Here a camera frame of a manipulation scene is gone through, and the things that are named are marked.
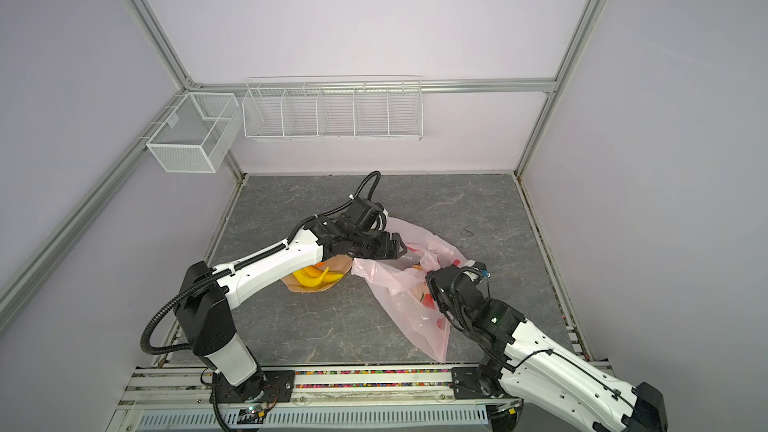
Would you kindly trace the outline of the tan scalloped fruit bowl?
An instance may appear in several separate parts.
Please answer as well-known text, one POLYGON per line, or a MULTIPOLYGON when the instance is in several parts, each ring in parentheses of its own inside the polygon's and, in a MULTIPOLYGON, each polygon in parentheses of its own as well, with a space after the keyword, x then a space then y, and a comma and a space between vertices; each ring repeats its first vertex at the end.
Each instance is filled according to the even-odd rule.
POLYGON ((334 256, 324 262, 298 269, 281 279, 294 293, 323 292, 341 281, 350 271, 353 259, 345 255, 334 256))

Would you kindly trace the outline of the pink fruit-print plastic bag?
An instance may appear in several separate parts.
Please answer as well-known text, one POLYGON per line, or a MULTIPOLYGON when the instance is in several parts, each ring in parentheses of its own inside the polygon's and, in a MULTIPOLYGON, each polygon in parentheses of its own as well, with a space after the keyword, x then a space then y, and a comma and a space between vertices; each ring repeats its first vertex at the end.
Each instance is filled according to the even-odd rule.
POLYGON ((467 258, 452 244, 410 222, 391 218, 387 230, 398 233, 406 253, 395 260, 355 259, 351 274, 366 281, 381 307, 408 339, 430 359, 444 362, 451 326, 439 311, 426 275, 467 258))

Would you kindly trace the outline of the yellow banana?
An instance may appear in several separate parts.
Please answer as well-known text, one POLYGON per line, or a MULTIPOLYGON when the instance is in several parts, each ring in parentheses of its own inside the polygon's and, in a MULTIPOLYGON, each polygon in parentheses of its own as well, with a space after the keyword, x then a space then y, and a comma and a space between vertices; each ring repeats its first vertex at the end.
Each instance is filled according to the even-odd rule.
POLYGON ((315 289, 340 281, 344 277, 344 273, 331 271, 329 268, 318 269, 310 266, 293 272, 292 276, 301 286, 315 289))

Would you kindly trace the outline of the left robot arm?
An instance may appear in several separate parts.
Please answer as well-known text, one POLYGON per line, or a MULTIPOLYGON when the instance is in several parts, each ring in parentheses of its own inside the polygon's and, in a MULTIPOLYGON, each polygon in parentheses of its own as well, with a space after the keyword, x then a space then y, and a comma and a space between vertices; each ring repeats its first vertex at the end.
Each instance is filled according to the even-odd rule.
POLYGON ((374 201, 381 173, 369 173, 340 206, 302 219, 275 244, 214 267, 190 266, 179 292, 156 312, 140 337, 143 353, 189 350, 213 372, 212 391, 257 402, 268 380, 237 332, 233 310, 303 268, 336 259, 394 260, 407 248, 387 231, 388 212, 374 201))

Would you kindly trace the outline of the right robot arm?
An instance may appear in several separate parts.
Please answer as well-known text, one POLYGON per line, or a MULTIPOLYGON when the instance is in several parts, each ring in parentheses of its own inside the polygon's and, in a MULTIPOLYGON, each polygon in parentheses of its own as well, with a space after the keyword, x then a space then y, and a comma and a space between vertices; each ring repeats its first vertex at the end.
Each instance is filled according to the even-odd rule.
POLYGON ((599 370, 545 335, 522 312, 483 294, 484 265, 450 265, 426 275, 448 322, 484 353, 476 393, 533 404, 580 431, 666 431, 663 394, 599 370))

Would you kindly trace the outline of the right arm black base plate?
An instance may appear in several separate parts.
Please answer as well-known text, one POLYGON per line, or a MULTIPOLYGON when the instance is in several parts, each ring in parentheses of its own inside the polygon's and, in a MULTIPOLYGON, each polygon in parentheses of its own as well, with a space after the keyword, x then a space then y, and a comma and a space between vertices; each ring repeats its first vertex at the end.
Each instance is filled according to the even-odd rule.
POLYGON ((483 364, 457 366, 450 369, 450 386, 454 397, 468 399, 511 399, 519 395, 510 394, 501 385, 502 369, 496 370, 483 364))

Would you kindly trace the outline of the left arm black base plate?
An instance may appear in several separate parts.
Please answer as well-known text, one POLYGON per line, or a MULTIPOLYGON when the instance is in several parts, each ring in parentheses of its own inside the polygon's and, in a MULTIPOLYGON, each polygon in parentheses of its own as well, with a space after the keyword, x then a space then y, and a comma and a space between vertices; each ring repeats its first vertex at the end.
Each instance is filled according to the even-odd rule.
POLYGON ((291 400, 295 378, 295 370, 266 370, 257 372, 238 386, 233 386, 221 374, 215 374, 212 388, 219 403, 266 403, 269 405, 291 400))

